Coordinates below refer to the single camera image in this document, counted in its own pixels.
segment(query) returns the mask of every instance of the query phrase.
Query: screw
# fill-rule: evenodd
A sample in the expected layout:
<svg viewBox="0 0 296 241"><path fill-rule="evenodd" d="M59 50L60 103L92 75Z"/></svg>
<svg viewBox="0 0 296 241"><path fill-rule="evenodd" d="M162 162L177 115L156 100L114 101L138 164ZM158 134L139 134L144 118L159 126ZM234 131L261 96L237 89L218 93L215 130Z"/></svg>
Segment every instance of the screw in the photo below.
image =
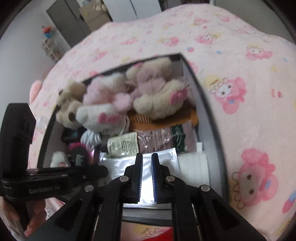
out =
<svg viewBox="0 0 296 241"><path fill-rule="evenodd" d="M208 192L211 188L208 185L201 185L200 189L204 192Z"/></svg>
<svg viewBox="0 0 296 241"><path fill-rule="evenodd" d="M173 182L175 180L175 177L174 176L167 176L165 178L168 182Z"/></svg>
<svg viewBox="0 0 296 241"><path fill-rule="evenodd" d="M128 177L127 177L127 176L121 176L121 177L119 178L119 180L120 180L121 182L127 182L127 181L128 181Z"/></svg>
<svg viewBox="0 0 296 241"><path fill-rule="evenodd" d="M87 186L85 186L85 188L84 188L84 190L85 190L86 192L91 192L93 189L94 189L94 186L93 186L93 185L87 185Z"/></svg>

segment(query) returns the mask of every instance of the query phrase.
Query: pink bedsheet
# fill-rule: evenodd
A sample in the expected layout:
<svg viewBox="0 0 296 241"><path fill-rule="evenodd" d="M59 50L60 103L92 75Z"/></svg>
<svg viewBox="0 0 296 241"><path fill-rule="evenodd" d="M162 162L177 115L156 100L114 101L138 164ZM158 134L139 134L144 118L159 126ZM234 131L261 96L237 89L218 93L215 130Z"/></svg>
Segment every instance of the pink bedsheet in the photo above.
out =
<svg viewBox="0 0 296 241"><path fill-rule="evenodd" d="M176 52L190 62L213 109L231 205L276 240L296 210L296 46L218 7L182 5L108 23L67 52L30 106L38 121L30 166L37 165L58 92L70 81Z"/></svg>

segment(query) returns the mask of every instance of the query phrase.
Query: pink pillow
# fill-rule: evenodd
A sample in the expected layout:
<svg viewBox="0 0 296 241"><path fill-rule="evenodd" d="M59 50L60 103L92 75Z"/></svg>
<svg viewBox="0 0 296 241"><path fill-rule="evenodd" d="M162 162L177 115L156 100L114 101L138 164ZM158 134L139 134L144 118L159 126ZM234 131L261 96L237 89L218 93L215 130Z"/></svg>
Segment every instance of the pink pillow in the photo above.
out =
<svg viewBox="0 0 296 241"><path fill-rule="evenodd" d="M35 100L36 96L38 95L41 87L42 87L42 82L40 80L36 80L30 89L30 104Z"/></svg>

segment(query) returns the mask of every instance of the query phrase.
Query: plush toy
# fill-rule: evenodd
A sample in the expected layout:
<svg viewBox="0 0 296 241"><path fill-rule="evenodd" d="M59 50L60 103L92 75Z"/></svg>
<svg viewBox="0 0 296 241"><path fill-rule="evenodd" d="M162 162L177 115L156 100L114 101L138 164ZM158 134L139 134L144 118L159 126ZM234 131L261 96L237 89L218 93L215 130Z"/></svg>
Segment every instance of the plush toy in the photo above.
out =
<svg viewBox="0 0 296 241"><path fill-rule="evenodd" d="M172 61L169 58L158 58L133 65L126 72L129 79L126 83L135 87L131 96L135 99L143 94L158 93L166 83L165 78L171 73Z"/></svg>
<svg viewBox="0 0 296 241"><path fill-rule="evenodd" d="M76 120L77 109L83 106L78 100L66 101L56 113L56 121L66 128L78 129L82 125Z"/></svg>
<svg viewBox="0 0 296 241"><path fill-rule="evenodd" d="M173 115L183 105L187 97L187 87L184 82L171 80L165 84L160 92L151 96L148 94L136 98L134 109L152 120L162 119Z"/></svg>
<svg viewBox="0 0 296 241"><path fill-rule="evenodd" d="M96 77L87 87L83 97L84 105L111 103L119 113L126 113L133 106L132 97L127 94L126 78L121 73Z"/></svg>
<svg viewBox="0 0 296 241"><path fill-rule="evenodd" d="M126 115L120 115L110 103L79 107L76 120L86 129L103 135L115 136L128 131L129 119Z"/></svg>
<svg viewBox="0 0 296 241"><path fill-rule="evenodd" d="M62 151L56 151L52 155L50 167L70 167L68 156Z"/></svg>
<svg viewBox="0 0 296 241"><path fill-rule="evenodd" d="M30 89L30 104L33 103L33 101L36 99L41 87L42 87L43 83L41 82L41 80L36 80L32 85L31 85L31 89Z"/></svg>
<svg viewBox="0 0 296 241"><path fill-rule="evenodd" d="M56 113L57 122L70 129L78 129L82 126L75 117L77 109L83 105L82 100L85 93L86 86L77 82L69 84L59 93L57 105L60 110Z"/></svg>
<svg viewBox="0 0 296 241"><path fill-rule="evenodd" d="M88 130L81 136L80 142L92 151L102 143L102 135L116 136L128 132L130 120L127 115L120 115L115 107L98 104L80 107L76 119Z"/></svg>
<svg viewBox="0 0 296 241"><path fill-rule="evenodd" d="M176 113L185 99L195 105L189 83L183 78L166 82L171 75L172 62L167 57L140 62L127 70L128 84L136 87L131 96L138 113L156 120Z"/></svg>
<svg viewBox="0 0 296 241"><path fill-rule="evenodd" d="M86 93L86 86L83 83L72 82L59 93L57 105L62 106L68 101L78 100L82 102L83 95Z"/></svg>

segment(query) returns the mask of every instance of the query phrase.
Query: wooden comb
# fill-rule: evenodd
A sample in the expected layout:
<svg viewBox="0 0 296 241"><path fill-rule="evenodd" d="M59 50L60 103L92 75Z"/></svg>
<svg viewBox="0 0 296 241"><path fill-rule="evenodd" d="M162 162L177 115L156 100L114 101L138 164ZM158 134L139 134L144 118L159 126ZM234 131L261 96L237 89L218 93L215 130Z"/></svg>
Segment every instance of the wooden comb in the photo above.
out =
<svg viewBox="0 0 296 241"><path fill-rule="evenodd" d="M192 126L198 124L198 117L193 107L183 105L175 114L164 119L151 120L143 114L139 114L135 110L128 112L131 124L129 131L150 131L164 127L180 125L191 120Z"/></svg>

